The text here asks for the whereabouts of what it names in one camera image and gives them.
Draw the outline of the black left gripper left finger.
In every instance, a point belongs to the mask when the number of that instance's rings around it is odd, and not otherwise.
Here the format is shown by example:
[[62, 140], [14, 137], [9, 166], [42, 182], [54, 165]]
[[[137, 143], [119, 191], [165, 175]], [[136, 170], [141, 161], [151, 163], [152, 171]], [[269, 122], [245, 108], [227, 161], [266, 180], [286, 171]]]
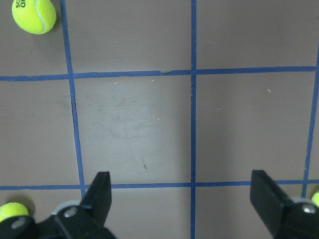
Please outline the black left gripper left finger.
[[109, 172], [99, 172], [77, 205], [62, 208], [55, 222], [64, 239], [114, 239], [104, 224], [112, 203]]

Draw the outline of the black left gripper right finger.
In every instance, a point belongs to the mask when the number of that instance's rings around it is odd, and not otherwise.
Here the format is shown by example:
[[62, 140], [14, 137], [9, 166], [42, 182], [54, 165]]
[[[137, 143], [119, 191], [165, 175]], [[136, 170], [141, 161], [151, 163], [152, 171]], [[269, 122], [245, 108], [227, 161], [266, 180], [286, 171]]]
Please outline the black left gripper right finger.
[[317, 239], [319, 207], [288, 196], [264, 171], [251, 173], [250, 202], [274, 239]]

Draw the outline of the tennis ball between arm bases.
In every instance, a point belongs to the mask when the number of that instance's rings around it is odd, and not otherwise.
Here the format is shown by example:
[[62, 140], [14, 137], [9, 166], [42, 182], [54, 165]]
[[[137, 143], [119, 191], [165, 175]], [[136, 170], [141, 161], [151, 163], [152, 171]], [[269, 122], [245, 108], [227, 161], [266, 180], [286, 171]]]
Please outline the tennis ball between arm bases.
[[45, 34], [55, 25], [57, 14], [50, 0], [14, 0], [11, 7], [15, 23], [31, 34]]

